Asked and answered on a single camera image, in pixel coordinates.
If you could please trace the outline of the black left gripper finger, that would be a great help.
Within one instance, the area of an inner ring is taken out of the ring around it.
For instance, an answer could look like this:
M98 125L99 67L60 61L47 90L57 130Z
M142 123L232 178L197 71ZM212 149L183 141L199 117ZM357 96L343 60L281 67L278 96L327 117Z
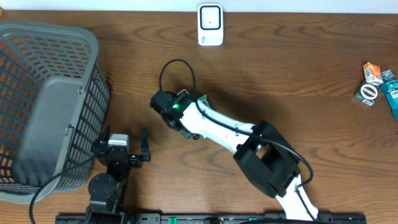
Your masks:
M140 150L141 150L141 160L149 162L151 160L151 153L149 150L148 133L146 129L144 129L142 135Z
M107 145L110 138L110 126L97 137L91 145L91 152L101 152Z

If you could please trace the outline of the white green packet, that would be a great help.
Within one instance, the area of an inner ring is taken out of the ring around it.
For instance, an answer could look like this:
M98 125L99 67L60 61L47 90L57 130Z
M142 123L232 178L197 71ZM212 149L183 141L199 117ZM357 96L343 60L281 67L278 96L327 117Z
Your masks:
M203 95L203 96L199 97L199 98L198 98L198 101L203 102L207 107L210 108L210 104L209 104L209 102L208 102L208 100L207 100L207 95Z

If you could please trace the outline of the green round-logo box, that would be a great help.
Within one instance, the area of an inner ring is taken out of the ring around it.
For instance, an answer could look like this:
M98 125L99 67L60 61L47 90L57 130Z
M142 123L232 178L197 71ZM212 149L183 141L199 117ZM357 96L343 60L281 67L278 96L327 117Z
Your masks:
M354 94L354 98L364 103L365 105L372 106L375 104L380 90L367 82L362 82L358 87L357 92Z

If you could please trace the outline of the orange tissue pack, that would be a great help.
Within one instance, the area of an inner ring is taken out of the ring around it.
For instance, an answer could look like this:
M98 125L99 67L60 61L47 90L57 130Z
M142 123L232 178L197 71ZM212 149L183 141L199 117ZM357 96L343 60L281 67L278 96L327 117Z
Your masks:
M381 77L381 68L378 65L372 63L365 63L363 65L365 81L369 84L379 86L384 83Z

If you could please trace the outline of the blue liquid bottle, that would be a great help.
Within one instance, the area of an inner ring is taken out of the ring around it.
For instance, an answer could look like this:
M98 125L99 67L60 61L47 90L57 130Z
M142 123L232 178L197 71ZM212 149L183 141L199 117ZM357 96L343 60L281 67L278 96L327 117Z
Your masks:
M397 119L397 74L393 69L384 67L381 70L381 77L383 79L381 90L391 107L393 117Z

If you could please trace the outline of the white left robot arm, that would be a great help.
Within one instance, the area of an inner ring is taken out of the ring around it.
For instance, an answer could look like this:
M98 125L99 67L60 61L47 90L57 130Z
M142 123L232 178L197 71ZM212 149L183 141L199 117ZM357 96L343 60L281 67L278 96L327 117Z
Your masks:
M151 160L148 134L143 132L140 154L129 153L129 136L111 134L108 126L92 143L91 151L106 167L106 172L95 175L89 182L89 206L86 209L85 224L135 223L135 215L124 209L124 196L130 171L141 168L143 162Z

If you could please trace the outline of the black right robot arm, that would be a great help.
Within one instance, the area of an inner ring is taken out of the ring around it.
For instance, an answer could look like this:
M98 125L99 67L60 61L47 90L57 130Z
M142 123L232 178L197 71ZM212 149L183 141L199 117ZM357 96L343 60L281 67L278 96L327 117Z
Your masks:
M244 123L213 110L205 96L187 90L177 94L159 90L150 100L167 126L185 138L210 139L233 153L247 180L270 198L276 198L291 220L318 221L319 210L305 192L312 180L302 180L299 165L313 173L308 161L297 153L267 121Z

